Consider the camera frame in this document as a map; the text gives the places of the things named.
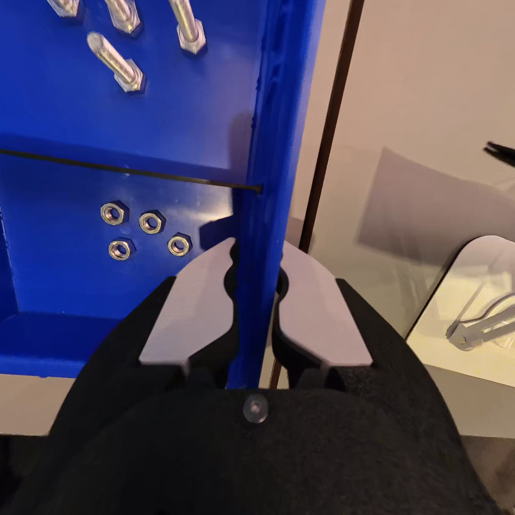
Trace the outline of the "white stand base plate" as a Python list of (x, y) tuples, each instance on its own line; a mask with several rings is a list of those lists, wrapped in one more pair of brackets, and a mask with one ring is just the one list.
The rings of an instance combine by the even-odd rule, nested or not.
[(514, 348), (484, 344), (462, 351), (446, 338), (453, 317), (454, 290), (461, 281), (493, 279), (507, 274), (514, 286), (514, 242), (498, 236), (474, 239), (454, 258), (422, 313), (411, 328), (407, 343), (425, 365), (514, 387)]

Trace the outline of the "silver hex bolt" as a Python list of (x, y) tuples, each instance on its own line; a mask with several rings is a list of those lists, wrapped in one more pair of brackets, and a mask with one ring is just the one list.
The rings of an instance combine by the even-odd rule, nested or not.
[(145, 75), (132, 59), (125, 59), (100, 33), (90, 31), (87, 44), (97, 59), (113, 73), (125, 93), (143, 91)]
[(190, 1), (168, 1), (177, 21), (182, 50), (198, 55), (207, 44), (202, 22), (194, 16)]
[(105, 1), (113, 26), (120, 32), (135, 37), (143, 24), (135, 1)]
[(58, 17), (65, 21), (82, 21), (83, 2), (82, 1), (47, 1)]

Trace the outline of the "silver hex nut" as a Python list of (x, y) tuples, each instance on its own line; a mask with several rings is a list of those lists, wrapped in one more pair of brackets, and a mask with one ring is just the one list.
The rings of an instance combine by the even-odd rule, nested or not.
[(119, 226), (129, 222), (130, 210), (120, 200), (104, 203), (100, 207), (102, 220), (110, 226)]
[(189, 235), (176, 233), (167, 242), (169, 252), (176, 257), (184, 257), (193, 249), (193, 244)]
[(115, 261), (127, 261), (136, 251), (134, 243), (128, 238), (113, 240), (108, 245), (108, 254)]
[(149, 235), (163, 232), (166, 224), (165, 216), (157, 209), (147, 211), (139, 217), (139, 227)]

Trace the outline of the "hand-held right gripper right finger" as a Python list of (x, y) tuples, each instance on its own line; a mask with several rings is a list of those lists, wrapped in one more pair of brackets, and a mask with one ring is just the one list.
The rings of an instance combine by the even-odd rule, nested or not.
[(336, 278), (285, 242), (274, 306), (273, 351), (287, 370), (372, 364)]

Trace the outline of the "blue divided plastic bin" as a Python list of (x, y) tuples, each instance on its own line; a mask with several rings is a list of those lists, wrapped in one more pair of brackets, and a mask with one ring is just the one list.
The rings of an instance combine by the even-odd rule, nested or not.
[[(190, 1), (207, 44), (182, 50), (168, 1), (135, 1), (128, 36), (105, 1), (65, 21), (1, 1), (1, 374), (75, 378), (115, 324), (203, 251), (242, 251), (241, 343), (229, 387), (259, 383), (325, 1)], [(145, 75), (125, 93), (102, 34)], [(129, 222), (100, 207), (120, 200)], [(157, 209), (163, 232), (146, 234)], [(190, 236), (172, 255), (167, 242)], [(108, 254), (128, 238), (127, 261)]]

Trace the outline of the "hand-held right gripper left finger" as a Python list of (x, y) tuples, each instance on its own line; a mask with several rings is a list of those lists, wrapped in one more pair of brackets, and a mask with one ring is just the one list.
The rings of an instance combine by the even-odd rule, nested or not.
[(239, 350), (239, 246), (229, 237), (186, 265), (139, 355), (143, 365), (227, 369)]

